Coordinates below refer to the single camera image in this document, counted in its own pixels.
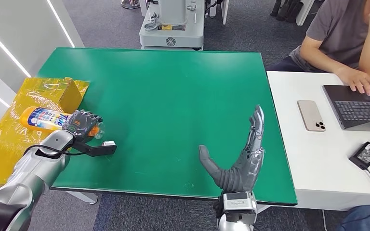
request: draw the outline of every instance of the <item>gray t-shirt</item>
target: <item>gray t-shirt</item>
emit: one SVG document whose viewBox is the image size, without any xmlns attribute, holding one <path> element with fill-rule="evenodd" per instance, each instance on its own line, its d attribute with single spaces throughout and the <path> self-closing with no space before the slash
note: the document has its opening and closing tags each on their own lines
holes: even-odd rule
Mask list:
<svg viewBox="0 0 370 231">
<path fill-rule="evenodd" d="M 364 22 L 365 0 L 325 0 L 307 30 L 307 36 L 323 41 L 320 51 L 351 68 L 358 69 L 368 33 Z M 320 71 L 300 57 L 300 48 L 290 57 L 304 71 Z"/>
</svg>

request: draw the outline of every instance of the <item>jeans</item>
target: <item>jeans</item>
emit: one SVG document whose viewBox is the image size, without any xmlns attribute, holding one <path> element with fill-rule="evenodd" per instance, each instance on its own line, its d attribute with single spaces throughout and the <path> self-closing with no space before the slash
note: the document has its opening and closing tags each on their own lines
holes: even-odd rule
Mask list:
<svg viewBox="0 0 370 231">
<path fill-rule="evenodd" d="M 290 56 L 284 58 L 280 63 L 266 68 L 266 71 L 291 71 L 291 72 L 305 72 L 299 67 Z"/>
<path fill-rule="evenodd" d="M 370 214 L 370 205 L 358 206 L 350 209 L 341 224 L 348 221 L 365 218 Z M 348 222 L 343 226 L 338 225 L 336 231 L 370 231 L 370 217 L 358 221 Z"/>
</svg>

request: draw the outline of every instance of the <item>laptop keyboard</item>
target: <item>laptop keyboard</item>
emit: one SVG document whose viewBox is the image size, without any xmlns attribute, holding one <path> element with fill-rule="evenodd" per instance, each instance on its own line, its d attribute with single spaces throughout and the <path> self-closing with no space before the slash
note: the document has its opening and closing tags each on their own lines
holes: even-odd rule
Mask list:
<svg viewBox="0 0 370 231">
<path fill-rule="evenodd" d="M 335 101 L 342 118 L 370 122 L 370 102 Z"/>
</svg>

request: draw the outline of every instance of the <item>white desk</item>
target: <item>white desk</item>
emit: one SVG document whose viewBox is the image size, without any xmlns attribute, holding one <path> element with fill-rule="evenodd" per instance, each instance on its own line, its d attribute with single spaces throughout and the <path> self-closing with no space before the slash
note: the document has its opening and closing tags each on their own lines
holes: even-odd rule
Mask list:
<svg viewBox="0 0 370 231">
<path fill-rule="evenodd" d="M 301 208 L 348 210 L 370 205 L 370 178 L 348 160 L 370 132 L 343 131 L 322 85 L 342 85 L 334 74 L 268 71 L 268 80 Z M 298 100 L 316 102 L 327 130 L 305 129 Z"/>
</svg>

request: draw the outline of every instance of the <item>white machine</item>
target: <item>white machine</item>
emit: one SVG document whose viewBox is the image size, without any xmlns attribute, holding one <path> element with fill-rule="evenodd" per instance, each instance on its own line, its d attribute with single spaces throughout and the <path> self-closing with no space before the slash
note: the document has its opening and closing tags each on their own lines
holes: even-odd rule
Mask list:
<svg viewBox="0 0 370 231">
<path fill-rule="evenodd" d="M 145 50 L 203 50 L 205 0 L 151 1 L 140 29 Z"/>
</svg>

